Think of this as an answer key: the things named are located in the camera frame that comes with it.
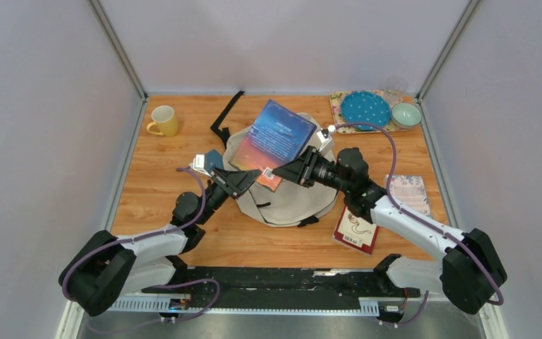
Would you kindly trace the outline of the blue sunset cover book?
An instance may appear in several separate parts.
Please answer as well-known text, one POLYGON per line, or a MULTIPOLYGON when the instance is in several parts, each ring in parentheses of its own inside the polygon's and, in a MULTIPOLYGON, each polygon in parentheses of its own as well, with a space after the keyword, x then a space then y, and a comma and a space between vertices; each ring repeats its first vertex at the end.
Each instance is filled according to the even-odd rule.
POLYGON ((282 178, 272 171, 295 160, 317 126, 274 100, 268 100, 229 158, 238 170, 260 170, 257 183, 276 191, 282 178))

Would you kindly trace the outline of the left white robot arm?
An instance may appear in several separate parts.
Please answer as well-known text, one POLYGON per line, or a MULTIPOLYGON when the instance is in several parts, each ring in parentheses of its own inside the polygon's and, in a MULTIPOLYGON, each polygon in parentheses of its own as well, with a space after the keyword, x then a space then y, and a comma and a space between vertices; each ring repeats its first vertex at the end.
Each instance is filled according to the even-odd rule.
POLYGON ((145 288, 182 291, 187 273, 176 267, 178 256, 194 249, 205 235, 202 226, 229 199, 244 195, 261 172, 214 168, 210 180, 198 180, 200 191, 179 194, 171 221, 140 234, 94 233, 59 276, 64 297, 91 316, 108 310, 121 296, 145 288))

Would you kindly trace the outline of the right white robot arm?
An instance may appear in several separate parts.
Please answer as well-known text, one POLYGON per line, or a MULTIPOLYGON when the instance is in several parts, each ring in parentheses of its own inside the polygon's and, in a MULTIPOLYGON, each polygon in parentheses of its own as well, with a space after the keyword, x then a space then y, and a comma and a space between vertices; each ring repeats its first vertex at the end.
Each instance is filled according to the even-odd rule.
POLYGON ((474 228, 465 232, 408 209, 368 176, 368 164, 358 148, 339 151, 335 161, 307 147, 297 159, 273 174, 309 188, 322 184, 344 193, 344 203, 357 217, 397 233, 423 249, 431 260, 394 254, 378 265, 376 290, 385 296, 400 288, 440 293, 458 309, 476 314, 485 304, 501 306, 501 286, 507 273, 490 237, 474 228))

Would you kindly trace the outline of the beige canvas backpack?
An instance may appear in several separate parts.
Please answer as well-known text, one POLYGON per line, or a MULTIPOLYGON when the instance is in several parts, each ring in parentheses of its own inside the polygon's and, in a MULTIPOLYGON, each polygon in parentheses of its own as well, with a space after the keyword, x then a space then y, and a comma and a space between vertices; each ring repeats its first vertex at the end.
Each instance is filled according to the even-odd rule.
MULTIPOLYGON (((217 117, 210 129, 222 140, 225 152, 222 156, 223 168, 235 170, 229 161, 239 144, 246 137, 251 127, 231 134, 227 127, 221 128, 232 107, 244 94, 239 91, 230 99, 222 113, 217 117)), ((245 194, 236 201, 239 210, 250 218, 270 227, 303 227, 317 223, 334 207, 338 192, 323 185, 305 188, 297 184, 283 181, 275 191, 262 184, 254 183, 245 194)))

